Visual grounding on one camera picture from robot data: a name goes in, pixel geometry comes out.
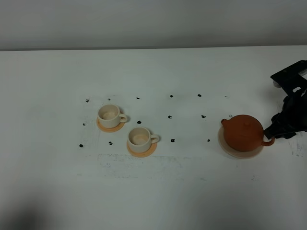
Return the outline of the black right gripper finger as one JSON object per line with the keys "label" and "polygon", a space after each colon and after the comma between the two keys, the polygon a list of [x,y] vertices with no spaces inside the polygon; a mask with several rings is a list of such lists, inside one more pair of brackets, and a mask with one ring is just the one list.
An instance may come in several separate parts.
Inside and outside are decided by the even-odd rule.
{"label": "black right gripper finger", "polygon": [[287,131],[285,129],[265,129],[264,130],[264,135],[268,138],[268,139],[271,139],[271,138],[284,138],[284,139],[290,139],[292,137],[294,137],[296,135],[296,132],[290,132],[290,131]]}
{"label": "black right gripper finger", "polygon": [[268,127],[269,129],[285,129],[287,131],[291,131],[289,127],[289,121],[287,117],[285,116],[284,112],[280,112],[276,115],[274,115],[271,119],[272,124]]}

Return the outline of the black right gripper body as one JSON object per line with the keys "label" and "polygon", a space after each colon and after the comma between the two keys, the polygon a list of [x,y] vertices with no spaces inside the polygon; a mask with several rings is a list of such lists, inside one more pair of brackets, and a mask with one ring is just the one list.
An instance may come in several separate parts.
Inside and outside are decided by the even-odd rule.
{"label": "black right gripper body", "polygon": [[283,124],[287,132],[307,130],[307,91],[296,91],[283,100]]}

